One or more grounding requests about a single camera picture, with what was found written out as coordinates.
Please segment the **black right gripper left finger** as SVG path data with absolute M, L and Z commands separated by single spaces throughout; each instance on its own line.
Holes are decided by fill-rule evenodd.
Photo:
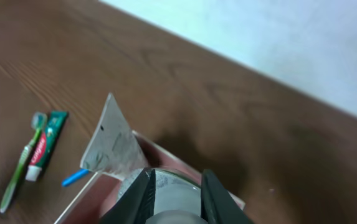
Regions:
M 121 196 L 119 201 L 100 219 L 99 224 L 145 223 L 154 215 L 156 172 L 146 168 Z

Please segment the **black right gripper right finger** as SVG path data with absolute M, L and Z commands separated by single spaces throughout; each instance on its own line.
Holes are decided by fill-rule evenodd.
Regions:
M 202 173 L 201 218 L 210 224 L 254 224 L 208 169 Z

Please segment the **white Pantene tube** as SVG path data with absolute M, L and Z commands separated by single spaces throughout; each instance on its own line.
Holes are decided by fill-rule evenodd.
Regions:
M 109 93 L 80 167 L 124 180 L 149 163 L 116 99 Z

